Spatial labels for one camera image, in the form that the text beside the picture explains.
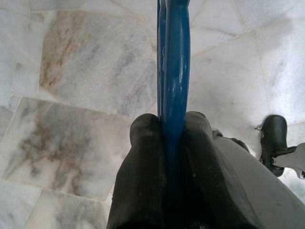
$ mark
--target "brown stain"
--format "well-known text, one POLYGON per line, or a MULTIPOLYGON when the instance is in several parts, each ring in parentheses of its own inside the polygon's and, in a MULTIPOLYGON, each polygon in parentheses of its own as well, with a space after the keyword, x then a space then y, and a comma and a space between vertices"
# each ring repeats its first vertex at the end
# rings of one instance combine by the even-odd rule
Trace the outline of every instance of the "brown stain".
POLYGON ((42 115, 43 109, 38 106, 36 127, 19 144, 24 154, 23 163, 30 163, 33 178, 41 174, 40 161, 59 164, 49 188, 61 190, 68 186, 69 193, 81 196, 81 163, 90 147, 90 128, 82 113, 63 114, 60 105, 53 105, 46 115, 42 115))
POLYGON ((51 89, 62 78, 63 65, 85 42, 79 39, 84 12, 59 11, 45 35, 41 59, 41 87, 51 89))

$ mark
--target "marble tile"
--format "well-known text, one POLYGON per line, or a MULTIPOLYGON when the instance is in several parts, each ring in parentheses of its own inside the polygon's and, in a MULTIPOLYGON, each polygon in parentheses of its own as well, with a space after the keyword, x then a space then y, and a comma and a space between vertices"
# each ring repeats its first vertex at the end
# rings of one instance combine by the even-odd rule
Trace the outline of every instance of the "marble tile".
POLYGON ((26 229, 106 229, 104 204, 87 198, 43 190, 26 229))
POLYGON ((13 112, 6 107, 0 106, 0 142, 10 124, 13 112))
POLYGON ((78 107, 135 117, 156 102, 156 50, 132 17, 60 11, 45 35, 40 87, 78 107))
POLYGON ((269 114, 254 33, 191 59, 188 110, 205 114, 212 128, 261 153, 254 128, 269 114))
POLYGON ((78 9, 86 0, 30 0, 31 10, 78 9))
POLYGON ((191 54, 235 38, 243 30, 230 0, 206 0, 191 23, 191 54))
POLYGON ((30 17, 0 10, 0 28, 0 105, 9 108, 12 92, 35 96, 43 24, 30 17))
POLYGON ((285 168, 279 179, 305 204, 305 180, 299 179, 290 168, 285 168))
POLYGON ((289 124, 305 121, 305 20, 256 31, 271 112, 289 124))
MULTIPOLYGON (((297 146, 305 142, 305 122, 288 126, 287 145, 297 146)), ((285 168, 279 179, 305 204, 305 180, 297 177, 293 169, 285 168)))
POLYGON ((124 16, 126 10, 111 0, 87 0, 80 10, 104 13, 113 16, 124 16))
POLYGON ((40 188, 0 180, 0 228, 24 228, 40 188))
POLYGON ((0 10, 29 16, 30 3, 29 0, 0 0, 0 10))
POLYGON ((9 107, 10 87, 16 61, 0 30, 0 106, 9 107))
POLYGON ((43 24, 32 17, 0 11, 1 34, 16 62, 39 70, 43 24))
POLYGON ((0 148, 0 177, 105 200, 130 148, 124 116, 23 98, 0 148))
POLYGON ((247 29, 305 17, 305 0, 233 0, 247 29))
POLYGON ((9 109, 15 111, 20 103, 21 97, 17 95, 12 95, 10 97, 9 109))
POLYGON ((11 92, 22 96, 35 96, 38 93, 39 72, 18 63, 12 81, 11 92))
POLYGON ((287 144, 288 146, 297 146, 305 142, 305 122, 288 126, 287 144))

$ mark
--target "floor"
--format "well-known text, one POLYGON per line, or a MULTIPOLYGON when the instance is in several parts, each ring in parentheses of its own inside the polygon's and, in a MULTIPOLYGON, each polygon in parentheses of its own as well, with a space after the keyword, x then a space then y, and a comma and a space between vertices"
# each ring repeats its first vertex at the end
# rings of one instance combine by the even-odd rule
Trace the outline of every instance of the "floor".
MULTIPOLYGON (((156 0, 0 0, 0 228, 106 228, 129 126, 156 112, 156 11, 156 0)), ((188 110, 257 158, 268 114, 287 119, 290 146, 305 142, 305 0, 189 11, 188 110)), ((305 203, 305 180, 280 179, 305 203)))

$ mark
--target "blue pipe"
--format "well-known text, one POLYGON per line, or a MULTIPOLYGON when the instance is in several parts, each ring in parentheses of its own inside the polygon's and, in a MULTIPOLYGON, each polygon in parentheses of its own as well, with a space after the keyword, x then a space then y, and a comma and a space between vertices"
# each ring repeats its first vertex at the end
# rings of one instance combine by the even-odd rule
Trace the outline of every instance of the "blue pipe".
POLYGON ((190 73, 188 4, 189 0, 158 1, 158 116, 166 146, 167 220, 177 229, 184 228, 178 143, 184 126, 190 73))

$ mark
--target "blue metal bar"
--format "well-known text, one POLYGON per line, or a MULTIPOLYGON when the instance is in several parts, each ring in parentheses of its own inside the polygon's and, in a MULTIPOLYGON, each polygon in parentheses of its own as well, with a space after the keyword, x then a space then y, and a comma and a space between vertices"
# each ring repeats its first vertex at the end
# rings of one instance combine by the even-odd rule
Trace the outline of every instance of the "blue metal bar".
POLYGON ((189 0, 158 2, 158 116, 166 145, 167 220, 184 228, 181 160, 190 69, 189 0))
POLYGON ((165 0, 158 1, 158 116, 163 115, 163 92, 164 92, 164 54, 165 54, 165 32, 166 32, 166 4, 165 0))

